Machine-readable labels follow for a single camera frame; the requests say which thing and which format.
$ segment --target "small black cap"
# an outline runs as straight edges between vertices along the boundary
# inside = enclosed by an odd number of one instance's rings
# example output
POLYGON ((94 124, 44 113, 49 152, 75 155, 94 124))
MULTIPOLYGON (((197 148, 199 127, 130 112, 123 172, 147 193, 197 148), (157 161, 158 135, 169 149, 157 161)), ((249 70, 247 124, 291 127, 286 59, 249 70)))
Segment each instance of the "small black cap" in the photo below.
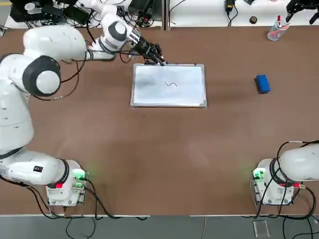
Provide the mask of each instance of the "small black cap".
POLYGON ((257 22, 257 17, 255 17, 255 16, 250 17, 249 22, 250 22, 251 24, 256 24, 256 22, 257 22))

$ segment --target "whiteboard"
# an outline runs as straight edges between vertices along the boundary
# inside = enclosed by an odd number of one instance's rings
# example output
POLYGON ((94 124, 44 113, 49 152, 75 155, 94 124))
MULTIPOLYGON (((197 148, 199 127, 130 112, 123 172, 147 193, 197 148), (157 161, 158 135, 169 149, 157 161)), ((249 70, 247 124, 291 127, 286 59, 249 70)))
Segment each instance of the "whiteboard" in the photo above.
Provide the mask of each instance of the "whiteboard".
POLYGON ((207 107, 204 65, 134 65, 131 107, 207 107))

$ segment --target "gray floor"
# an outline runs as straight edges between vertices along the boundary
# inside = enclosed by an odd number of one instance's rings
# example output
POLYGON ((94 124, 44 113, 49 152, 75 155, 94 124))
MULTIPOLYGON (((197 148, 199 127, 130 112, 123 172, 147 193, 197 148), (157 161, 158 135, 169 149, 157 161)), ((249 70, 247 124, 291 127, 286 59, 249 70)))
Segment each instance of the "gray floor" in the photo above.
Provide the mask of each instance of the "gray floor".
MULTIPOLYGON (((255 238, 252 219, 241 217, 207 218, 205 239, 253 239, 255 238)), ((268 219, 271 238, 283 239, 282 219, 268 219)), ((319 231, 314 223, 313 230, 319 231)), ((0 217, 2 239, 67 239, 65 227, 68 219, 49 220, 44 217, 0 217)), ((201 239, 204 226, 203 217, 160 217, 146 221, 135 218, 102 219, 97 222, 92 239, 201 239)), ((83 239, 92 231, 91 218, 73 220, 69 233, 75 239, 83 239)), ((309 233, 307 221, 287 221, 286 237, 291 239, 298 233, 309 233)), ((310 235, 298 239, 310 239, 310 235)))
POLYGON ((0 6, 0 24, 5 25, 5 21, 10 13, 10 6, 0 6))

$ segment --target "brown table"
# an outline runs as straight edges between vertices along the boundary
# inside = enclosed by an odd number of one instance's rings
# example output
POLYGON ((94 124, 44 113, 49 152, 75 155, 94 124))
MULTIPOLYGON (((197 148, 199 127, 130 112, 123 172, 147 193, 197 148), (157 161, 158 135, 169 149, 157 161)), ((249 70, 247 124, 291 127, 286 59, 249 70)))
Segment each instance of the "brown table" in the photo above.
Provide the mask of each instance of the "brown table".
MULTIPOLYGON (((266 39, 267 29, 143 30, 169 62, 205 65, 208 108, 131 109, 133 63, 88 62, 72 96, 31 100, 28 148, 78 160, 113 214, 254 214, 249 182, 257 163, 275 157, 284 141, 317 139, 319 131, 319 27, 291 27, 278 42, 266 39), (258 94, 257 74, 267 74, 269 94, 258 94)), ((23 33, 0 38, 0 53, 22 52, 23 33)), ((63 78, 75 70, 64 64, 63 78)), ((319 193, 317 183, 310 186, 319 193)), ((40 213, 25 189, 0 187, 0 214, 40 213)), ((283 213, 307 212, 311 200, 302 195, 283 213)), ((93 198, 70 212, 93 214, 93 198)))

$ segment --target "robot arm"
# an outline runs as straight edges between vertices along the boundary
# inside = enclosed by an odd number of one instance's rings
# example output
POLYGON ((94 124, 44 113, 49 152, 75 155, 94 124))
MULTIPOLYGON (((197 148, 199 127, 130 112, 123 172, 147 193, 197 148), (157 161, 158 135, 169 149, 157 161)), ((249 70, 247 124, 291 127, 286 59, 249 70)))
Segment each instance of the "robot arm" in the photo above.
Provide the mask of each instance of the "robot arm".
POLYGON ((89 7, 101 15, 103 36, 96 39, 89 47, 87 59, 112 60, 122 50, 122 47, 129 42, 132 49, 145 59, 165 65, 160 46, 147 42, 137 29, 120 18, 119 15, 124 15, 120 7, 102 4, 99 0, 91 0, 89 7))
POLYGON ((82 34, 68 25, 45 26, 23 36, 23 54, 0 58, 0 178, 27 185, 46 185, 51 205, 75 206, 84 189, 85 172, 73 160, 50 157, 23 148, 33 138, 28 110, 30 95, 48 97, 61 86, 60 60, 113 60, 123 45, 145 59, 164 65, 158 44, 147 42, 139 31, 117 14, 119 8, 91 1, 101 14, 103 35, 88 49, 82 34))
POLYGON ((263 199, 263 204, 289 205, 294 198, 294 187, 313 180, 319 180, 318 144, 285 151, 278 160, 262 160, 253 171, 254 198, 256 202, 263 199))
POLYGON ((289 22, 293 15, 304 9, 317 9, 312 18, 309 20, 309 24, 312 25, 316 19, 319 17, 319 0, 291 0, 287 4, 287 13, 286 22, 289 22))

